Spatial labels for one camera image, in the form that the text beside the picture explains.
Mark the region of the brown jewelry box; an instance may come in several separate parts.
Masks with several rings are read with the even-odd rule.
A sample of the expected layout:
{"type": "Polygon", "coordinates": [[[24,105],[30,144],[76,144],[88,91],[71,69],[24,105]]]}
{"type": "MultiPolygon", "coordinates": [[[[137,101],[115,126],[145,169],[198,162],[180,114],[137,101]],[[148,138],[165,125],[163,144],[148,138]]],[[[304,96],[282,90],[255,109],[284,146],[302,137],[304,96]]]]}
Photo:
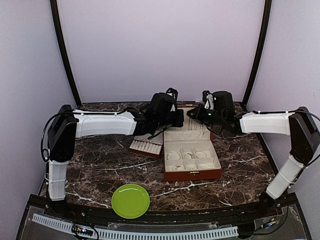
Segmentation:
{"type": "Polygon", "coordinates": [[[212,143],[212,133],[205,125],[187,116],[195,104],[179,105],[183,127],[170,127],[163,134],[164,180],[217,180],[223,168],[212,143]]]}

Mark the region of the jewelry tray brown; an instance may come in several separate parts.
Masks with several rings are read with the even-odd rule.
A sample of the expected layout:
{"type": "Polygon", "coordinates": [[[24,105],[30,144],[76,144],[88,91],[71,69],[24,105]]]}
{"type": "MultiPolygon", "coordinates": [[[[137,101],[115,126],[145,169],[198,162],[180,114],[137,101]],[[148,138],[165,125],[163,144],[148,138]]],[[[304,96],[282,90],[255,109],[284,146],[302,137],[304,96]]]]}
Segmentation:
{"type": "Polygon", "coordinates": [[[148,139],[150,136],[150,134],[135,136],[129,151],[159,159],[164,145],[163,134],[148,139]]]}

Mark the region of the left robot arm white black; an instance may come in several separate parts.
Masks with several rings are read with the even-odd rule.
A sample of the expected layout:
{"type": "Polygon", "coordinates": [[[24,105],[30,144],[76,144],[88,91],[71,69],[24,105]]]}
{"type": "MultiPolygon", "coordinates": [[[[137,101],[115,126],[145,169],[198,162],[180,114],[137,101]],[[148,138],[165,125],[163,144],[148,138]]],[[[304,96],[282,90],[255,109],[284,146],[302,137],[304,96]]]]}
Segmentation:
{"type": "Polygon", "coordinates": [[[178,92],[169,88],[155,93],[140,109],[127,107],[121,111],[83,111],[63,105],[45,124],[40,141],[40,153],[48,163],[48,198],[51,210],[60,218],[71,213],[66,198],[67,166],[74,155],[75,140],[88,136],[124,135],[156,136],[169,127],[181,128],[184,114],[177,105],[178,92]]]}

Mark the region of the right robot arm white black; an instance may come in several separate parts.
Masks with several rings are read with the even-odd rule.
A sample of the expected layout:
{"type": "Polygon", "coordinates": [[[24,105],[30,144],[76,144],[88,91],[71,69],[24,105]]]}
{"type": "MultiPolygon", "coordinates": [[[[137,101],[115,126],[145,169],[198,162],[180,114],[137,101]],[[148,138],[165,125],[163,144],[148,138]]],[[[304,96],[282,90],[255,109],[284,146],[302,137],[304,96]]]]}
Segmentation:
{"type": "Polygon", "coordinates": [[[306,107],[287,111],[249,111],[236,113],[233,96],[228,91],[208,90],[202,93],[203,103],[189,110],[187,115],[203,124],[237,134],[279,134],[290,137],[291,150],[288,159],[266,188],[267,196],[255,205],[255,213],[266,217],[275,208],[278,199],[294,185],[301,173],[319,159],[320,131],[315,123],[319,117],[306,107]]]}

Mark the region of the green plate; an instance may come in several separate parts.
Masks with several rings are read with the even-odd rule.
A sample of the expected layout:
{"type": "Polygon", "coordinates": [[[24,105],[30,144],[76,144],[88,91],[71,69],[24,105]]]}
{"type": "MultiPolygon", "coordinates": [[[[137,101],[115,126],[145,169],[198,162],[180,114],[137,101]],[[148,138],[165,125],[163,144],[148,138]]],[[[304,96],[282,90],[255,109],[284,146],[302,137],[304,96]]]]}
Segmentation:
{"type": "Polygon", "coordinates": [[[115,190],[111,198],[113,211],[124,219],[136,219],[150,207],[150,195],[137,184],[125,184],[115,190]]]}

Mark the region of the right black frame post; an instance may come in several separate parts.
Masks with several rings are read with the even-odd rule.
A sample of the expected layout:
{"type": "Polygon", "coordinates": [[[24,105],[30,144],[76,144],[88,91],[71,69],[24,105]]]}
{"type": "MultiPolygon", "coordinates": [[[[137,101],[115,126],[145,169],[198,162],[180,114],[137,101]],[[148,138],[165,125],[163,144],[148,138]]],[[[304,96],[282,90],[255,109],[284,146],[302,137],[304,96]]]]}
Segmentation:
{"type": "Polygon", "coordinates": [[[244,92],[244,96],[242,98],[242,108],[246,109],[254,88],[254,84],[257,78],[260,62],[263,55],[263,50],[265,46],[265,41],[267,37],[268,32],[268,26],[269,26],[269,20],[271,15],[271,9],[272,9],[272,0],[265,0],[264,1],[264,8],[263,8],[263,14],[262,14],[262,20],[261,20],[261,26],[259,31],[259,37],[257,41],[256,51],[252,63],[252,68],[250,71],[250,75],[248,78],[248,83],[244,92]]]}

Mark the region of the black frame post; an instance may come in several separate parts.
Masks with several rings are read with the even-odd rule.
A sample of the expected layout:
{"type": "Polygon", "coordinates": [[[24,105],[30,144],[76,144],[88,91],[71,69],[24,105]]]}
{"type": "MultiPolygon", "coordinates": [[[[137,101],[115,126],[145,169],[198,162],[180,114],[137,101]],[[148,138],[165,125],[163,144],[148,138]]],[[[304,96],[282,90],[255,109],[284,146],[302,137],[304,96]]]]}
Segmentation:
{"type": "Polygon", "coordinates": [[[268,32],[268,26],[269,26],[269,20],[271,15],[271,9],[272,9],[272,0],[265,0],[264,1],[264,8],[263,8],[263,14],[262,14],[262,20],[261,20],[261,26],[259,31],[259,37],[257,41],[256,51],[252,63],[252,68],[250,71],[250,75],[248,78],[248,83],[244,92],[244,96],[242,98],[242,108],[246,109],[254,88],[254,84],[257,78],[260,62],[263,55],[263,50],[265,46],[265,41],[267,37],[268,32]]]}
{"type": "Polygon", "coordinates": [[[76,86],[76,81],[72,72],[69,56],[67,53],[67,48],[65,44],[65,39],[64,39],[60,14],[59,14],[58,1],[50,0],[49,2],[50,2],[51,15],[52,15],[53,25],[55,29],[56,39],[57,39],[62,63],[64,66],[65,74],[68,80],[68,84],[69,84],[74,102],[77,107],[80,107],[82,105],[82,101],[76,86]]]}

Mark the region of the left black frame post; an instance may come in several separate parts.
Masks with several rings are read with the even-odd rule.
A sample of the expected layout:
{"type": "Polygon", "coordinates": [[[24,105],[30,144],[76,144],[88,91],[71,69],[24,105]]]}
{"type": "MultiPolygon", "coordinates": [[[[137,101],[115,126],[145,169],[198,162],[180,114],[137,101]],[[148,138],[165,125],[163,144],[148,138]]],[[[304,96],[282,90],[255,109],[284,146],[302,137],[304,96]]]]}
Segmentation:
{"type": "Polygon", "coordinates": [[[49,2],[50,2],[51,15],[52,15],[53,25],[55,29],[56,39],[57,39],[62,63],[64,66],[65,74],[68,80],[68,84],[69,84],[74,102],[77,107],[80,107],[82,105],[82,101],[76,86],[76,81],[72,72],[69,56],[67,53],[67,48],[65,44],[65,39],[64,39],[60,14],[59,14],[58,1],[50,0],[49,2]]]}

